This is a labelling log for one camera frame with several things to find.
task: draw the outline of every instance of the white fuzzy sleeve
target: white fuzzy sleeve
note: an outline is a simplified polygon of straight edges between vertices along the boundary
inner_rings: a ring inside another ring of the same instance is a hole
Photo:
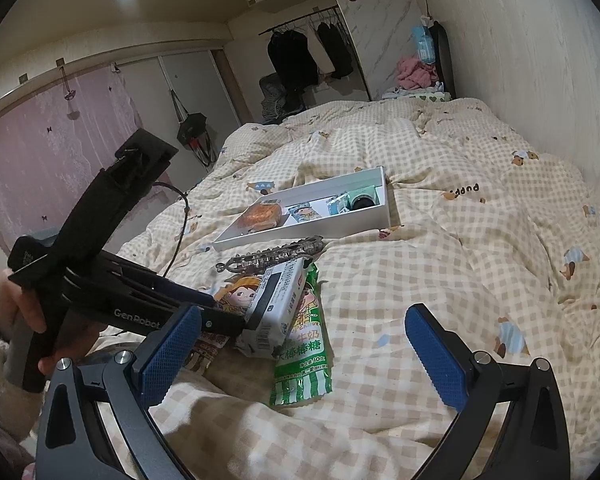
[[[18,445],[33,427],[40,414],[42,394],[30,394],[9,384],[3,377],[8,344],[0,339],[0,450],[18,469],[31,462]]]

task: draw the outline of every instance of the hanging black clothes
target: hanging black clothes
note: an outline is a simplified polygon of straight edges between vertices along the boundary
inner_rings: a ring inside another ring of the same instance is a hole
[[[353,72],[353,63],[349,49],[345,44],[338,27],[321,23],[318,26],[318,38],[322,46],[329,54],[329,58],[335,67],[335,72],[331,77],[341,79]]]
[[[318,67],[306,44],[306,36],[296,30],[274,32],[269,41],[269,58],[289,93],[301,94],[318,84]]]

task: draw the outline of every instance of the white box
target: white box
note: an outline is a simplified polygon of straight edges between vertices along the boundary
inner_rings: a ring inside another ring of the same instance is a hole
[[[353,191],[366,186],[374,186],[378,195],[378,205],[349,211],[335,216],[327,216],[326,202],[323,204],[312,203],[314,209],[320,213],[322,218],[305,222],[296,222],[286,214],[286,208],[301,202],[313,202],[340,195],[347,191]],[[242,234],[238,227],[240,217],[222,232],[213,242],[216,251],[224,251],[232,247],[256,242],[267,242],[268,240],[279,240],[281,238],[299,240],[309,236],[320,235],[324,238],[343,238],[355,233],[369,229],[385,229],[390,227],[389,205],[387,202],[386,182],[384,180],[384,168],[378,166],[371,170],[357,171],[346,175],[335,176],[304,186],[284,189],[276,193],[264,195],[256,202],[265,200],[278,200],[283,210],[284,225],[260,231],[259,233]]]
[[[247,357],[277,359],[302,299],[307,264],[298,258],[269,267],[244,315],[235,345]]]

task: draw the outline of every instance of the marble wall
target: marble wall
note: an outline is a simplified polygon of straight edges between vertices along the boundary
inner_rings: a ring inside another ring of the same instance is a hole
[[[247,0],[251,6],[263,0]],[[395,86],[395,66],[412,56],[411,27],[420,24],[416,0],[337,0],[353,38],[373,99]]]
[[[600,205],[600,13],[591,0],[429,0],[459,96],[573,162]]]

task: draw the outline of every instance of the pink towel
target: pink towel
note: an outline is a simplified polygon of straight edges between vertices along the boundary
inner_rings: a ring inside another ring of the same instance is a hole
[[[435,65],[421,62],[417,57],[402,57],[398,62],[398,86],[411,90],[427,88],[438,80]]]

